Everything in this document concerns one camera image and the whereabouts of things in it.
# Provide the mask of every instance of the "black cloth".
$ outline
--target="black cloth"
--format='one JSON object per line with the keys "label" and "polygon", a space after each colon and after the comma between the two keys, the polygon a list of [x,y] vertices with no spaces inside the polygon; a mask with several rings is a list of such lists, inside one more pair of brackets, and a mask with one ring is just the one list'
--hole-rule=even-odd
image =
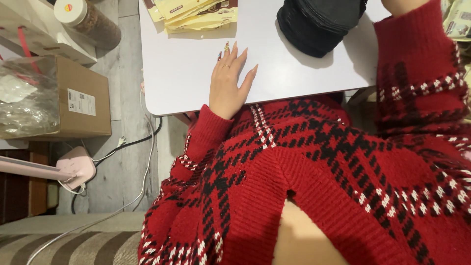
{"label": "black cloth", "polygon": [[301,52],[322,58],[358,24],[367,0],[285,0],[280,30]]}

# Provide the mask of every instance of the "striped couch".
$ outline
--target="striped couch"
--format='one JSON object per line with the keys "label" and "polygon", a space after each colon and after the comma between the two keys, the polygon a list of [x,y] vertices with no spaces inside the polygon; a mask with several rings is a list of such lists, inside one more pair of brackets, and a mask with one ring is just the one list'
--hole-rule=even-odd
{"label": "striped couch", "polygon": [[[25,265],[61,233],[106,214],[37,216],[0,226],[0,264]],[[136,265],[144,213],[124,212],[71,233],[44,249],[32,265]]]}

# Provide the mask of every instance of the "sweater cuff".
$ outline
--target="sweater cuff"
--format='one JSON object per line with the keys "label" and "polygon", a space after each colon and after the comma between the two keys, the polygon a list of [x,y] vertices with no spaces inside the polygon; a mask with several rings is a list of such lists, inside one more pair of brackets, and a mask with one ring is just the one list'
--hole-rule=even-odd
{"label": "sweater cuff", "polygon": [[214,114],[205,104],[201,107],[200,116],[193,135],[198,135],[200,141],[209,145],[219,145],[226,139],[234,120],[226,120]]}
{"label": "sweater cuff", "polygon": [[442,25],[440,0],[428,3],[399,17],[388,17],[374,24],[380,59],[398,60],[417,52],[449,47]]}

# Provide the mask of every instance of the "plastic jar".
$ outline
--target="plastic jar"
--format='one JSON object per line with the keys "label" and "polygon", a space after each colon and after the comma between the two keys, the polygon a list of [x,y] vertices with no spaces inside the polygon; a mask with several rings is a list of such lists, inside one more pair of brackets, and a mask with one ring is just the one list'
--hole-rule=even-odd
{"label": "plastic jar", "polygon": [[118,25],[88,0],[57,0],[54,15],[63,25],[89,37],[96,47],[112,50],[121,41]]}

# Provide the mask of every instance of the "red knit sweater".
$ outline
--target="red knit sweater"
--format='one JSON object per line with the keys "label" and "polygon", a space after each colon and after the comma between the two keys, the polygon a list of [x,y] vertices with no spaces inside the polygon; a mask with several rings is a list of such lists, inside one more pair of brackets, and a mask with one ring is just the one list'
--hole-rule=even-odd
{"label": "red knit sweater", "polygon": [[468,87],[439,0],[374,24],[378,136],[325,96],[203,106],[139,264],[270,264],[288,190],[351,265],[471,264]]}

